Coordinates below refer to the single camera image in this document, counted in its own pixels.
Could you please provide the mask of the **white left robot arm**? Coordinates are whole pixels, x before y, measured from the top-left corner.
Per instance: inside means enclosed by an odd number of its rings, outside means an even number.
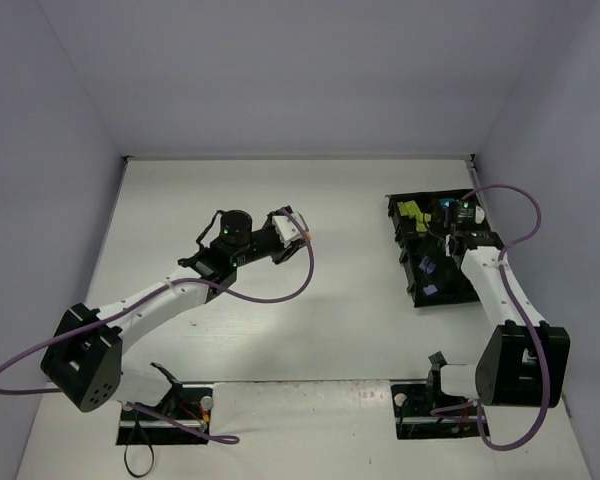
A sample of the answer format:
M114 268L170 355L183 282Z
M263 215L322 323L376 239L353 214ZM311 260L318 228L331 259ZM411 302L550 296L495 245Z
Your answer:
M70 307L41 361L43 373L83 413L108 401L160 404L176 388L162 365L133 367L124 355L142 338L176 316L229 293L239 268L269 258L286 262L309 244L308 226L298 212L270 212L260 229L242 210L217 211L219 233L181 258L176 269L138 294L113 304Z

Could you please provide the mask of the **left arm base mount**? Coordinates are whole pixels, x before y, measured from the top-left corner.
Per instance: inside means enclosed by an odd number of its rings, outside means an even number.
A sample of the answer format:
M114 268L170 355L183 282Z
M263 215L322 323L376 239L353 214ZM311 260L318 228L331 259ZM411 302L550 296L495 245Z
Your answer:
M189 428L210 434L213 387L210 384L186 384L169 370L156 362L151 363L155 372L169 383L169 390L150 410L177 421ZM122 410L116 438L118 446L126 445L207 445L208 439L184 432L168 422L156 419L137 410Z

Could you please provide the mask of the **lime green rounded lego brick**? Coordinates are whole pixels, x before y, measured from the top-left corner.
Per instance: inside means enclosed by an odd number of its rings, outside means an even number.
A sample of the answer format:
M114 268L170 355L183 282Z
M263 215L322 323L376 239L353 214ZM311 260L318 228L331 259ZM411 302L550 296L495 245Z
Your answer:
M422 213L418 204L413 200L407 202L398 202L397 208L401 217L408 217L410 219L415 219L415 215L417 213Z

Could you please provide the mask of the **purple small lego brick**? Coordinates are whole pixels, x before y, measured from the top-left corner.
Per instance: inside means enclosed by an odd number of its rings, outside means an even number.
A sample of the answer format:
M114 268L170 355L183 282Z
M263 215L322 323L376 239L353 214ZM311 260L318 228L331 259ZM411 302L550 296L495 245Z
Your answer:
M426 275L432 274L436 269L436 263L432 261L428 256L424 256L418 266Z

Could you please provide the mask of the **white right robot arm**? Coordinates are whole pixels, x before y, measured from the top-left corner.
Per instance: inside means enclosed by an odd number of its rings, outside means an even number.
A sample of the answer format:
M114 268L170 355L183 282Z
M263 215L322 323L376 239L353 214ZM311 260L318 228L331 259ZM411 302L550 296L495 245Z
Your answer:
M445 253L469 280L494 327L475 364L439 368L441 392L485 406L539 407L543 401L540 357L529 332L539 337L548 367L548 406L561 397L570 337L551 326L531 305L509 265L501 256L503 243L487 225L484 210L474 201L456 200L445 214Z

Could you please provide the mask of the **lime green sloped lego brick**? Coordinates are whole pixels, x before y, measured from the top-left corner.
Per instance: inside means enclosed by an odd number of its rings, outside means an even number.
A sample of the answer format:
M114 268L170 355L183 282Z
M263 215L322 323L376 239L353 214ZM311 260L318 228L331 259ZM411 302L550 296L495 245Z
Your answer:
M425 233L429 231L429 223L431 221L431 215L428 213L423 213L425 215L425 218L422 222L417 221L415 219L415 223L416 223L416 231L418 233Z

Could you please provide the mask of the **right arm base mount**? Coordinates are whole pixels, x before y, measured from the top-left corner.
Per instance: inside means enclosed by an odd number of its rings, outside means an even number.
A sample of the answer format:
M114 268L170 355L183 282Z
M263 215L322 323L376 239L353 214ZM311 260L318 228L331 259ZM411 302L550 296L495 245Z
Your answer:
M449 363L440 352L429 362L426 377L390 382L396 437L459 440L487 434L486 416L476 406L476 366Z

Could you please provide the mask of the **purple square lego brick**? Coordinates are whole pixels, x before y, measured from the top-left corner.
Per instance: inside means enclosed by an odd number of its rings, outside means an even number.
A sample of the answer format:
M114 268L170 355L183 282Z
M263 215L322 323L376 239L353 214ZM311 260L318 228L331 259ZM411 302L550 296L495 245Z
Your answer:
M425 296L434 296L439 293L438 288L434 284L429 284L422 289Z

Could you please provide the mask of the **teal long lego brick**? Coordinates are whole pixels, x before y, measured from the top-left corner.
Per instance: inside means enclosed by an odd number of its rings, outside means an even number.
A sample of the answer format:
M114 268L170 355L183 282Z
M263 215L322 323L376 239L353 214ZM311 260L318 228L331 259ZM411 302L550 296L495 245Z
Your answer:
M440 207L443 210L446 210L446 209L449 209L450 207L452 207L453 204L455 203L455 201L453 199L440 199L439 203L440 203Z

